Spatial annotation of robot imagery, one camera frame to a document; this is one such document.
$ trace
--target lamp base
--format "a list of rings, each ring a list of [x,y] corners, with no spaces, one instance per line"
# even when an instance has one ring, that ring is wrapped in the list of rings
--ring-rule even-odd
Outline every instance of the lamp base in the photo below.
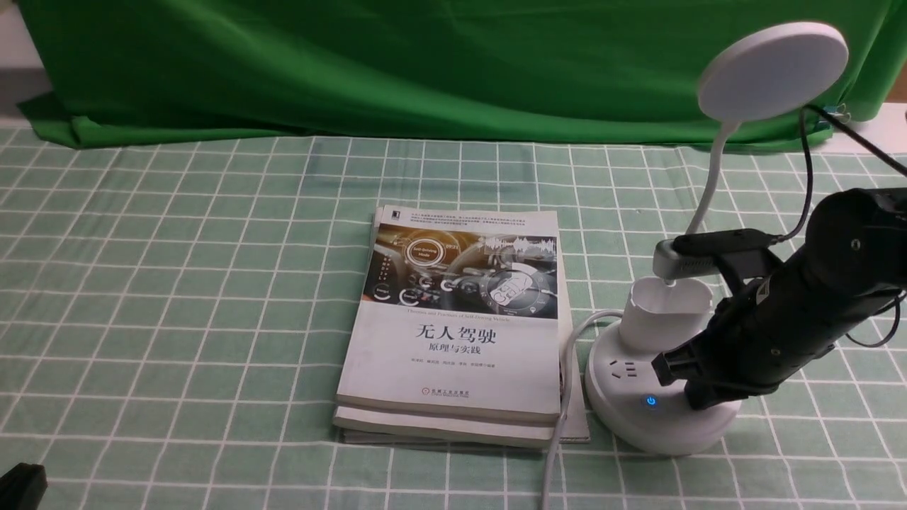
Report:
[[[692,455],[720,441],[740,402],[694,411],[685,381],[662,387],[651,366],[654,355],[627,347],[619,325],[601,332],[586,366],[586,394],[605,426],[640,450],[667,456]]]

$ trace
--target table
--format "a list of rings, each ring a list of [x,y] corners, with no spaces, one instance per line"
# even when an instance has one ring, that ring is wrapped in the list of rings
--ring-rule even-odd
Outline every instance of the table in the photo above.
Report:
[[[868,155],[815,165],[815,202],[904,184]],[[724,166],[709,230],[796,223],[802,156]],[[370,215],[557,210],[579,321],[651,273],[706,167],[690,148],[324,137],[75,152],[0,129],[0,471],[44,464],[42,510],[535,508],[539,453],[349,446],[331,427]],[[554,507],[904,508],[905,341],[840,344],[698,456],[642,454],[590,416]]]

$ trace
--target publisher logo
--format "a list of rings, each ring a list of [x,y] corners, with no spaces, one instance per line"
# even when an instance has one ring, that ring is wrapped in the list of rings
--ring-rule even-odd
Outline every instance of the publisher logo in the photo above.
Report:
[[[469,391],[462,389],[444,389],[442,387],[424,387],[422,388],[422,394],[431,395],[432,397],[469,398]]]

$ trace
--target black cable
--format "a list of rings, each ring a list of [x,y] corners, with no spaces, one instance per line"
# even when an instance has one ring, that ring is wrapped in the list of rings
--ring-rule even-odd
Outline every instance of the black cable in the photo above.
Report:
[[[847,339],[849,339],[850,341],[852,341],[854,344],[856,344],[858,346],[862,346],[862,347],[866,347],[866,348],[878,348],[878,347],[881,347],[881,346],[887,344],[889,341],[891,341],[892,338],[894,338],[894,334],[898,332],[898,324],[901,323],[901,301],[904,301],[905,297],[907,297],[907,294],[902,294],[898,299],[895,299],[892,302],[892,304],[890,304],[887,307],[882,309],[882,310],[887,310],[887,309],[891,309],[891,306],[894,306],[894,324],[892,324],[892,329],[890,331],[888,331],[888,334],[885,335],[885,338],[882,338],[881,340],[879,340],[878,342],[876,342],[874,344],[864,344],[860,341],[854,340],[853,337],[850,336],[850,333],[848,333],[847,335],[845,335],[847,337]]]
[[[868,140],[866,140],[865,138],[863,138],[862,136],[857,134],[854,130],[845,126],[843,123],[841,123],[840,121],[835,119],[833,115],[831,115],[830,113],[826,112],[822,108],[819,108],[818,106],[815,106],[813,104],[808,104],[808,105],[804,106],[804,108],[808,108],[808,109],[812,110],[813,112],[818,113],[820,117],[822,117],[823,119],[828,121],[828,123],[830,123],[836,129],[844,132],[844,134],[849,136],[854,142],[859,143],[860,145],[862,145],[862,147],[864,149],[871,152],[875,157],[884,161],[885,164],[887,164],[888,166],[895,169],[898,173],[900,173],[904,177],[907,177],[907,167],[904,167],[904,165],[895,161],[893,157],[882,152],[882,149],[879,149],[878,147],[873,145],[871,142],[869,142]]]
[[[806,219],[809,217],[809,206],[813,204],[813,157],[809,153],[809,141],[806,140],[806,108],[800,109],[800,144],[803,145],[803,156],[806,158],[806,198],[803,201],[803,211],[800,213],[800,220],[793,230],[785,235],[777,236],[773,241],[774,244],[791,240],[800,233],[800,230],[806,225]]]

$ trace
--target dashboard image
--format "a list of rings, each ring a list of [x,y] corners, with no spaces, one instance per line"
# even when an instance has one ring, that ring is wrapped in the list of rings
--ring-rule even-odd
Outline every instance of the dashboard image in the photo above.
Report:
[[[427,309],[557,318],[557,239],[382,224],[368,300]]]

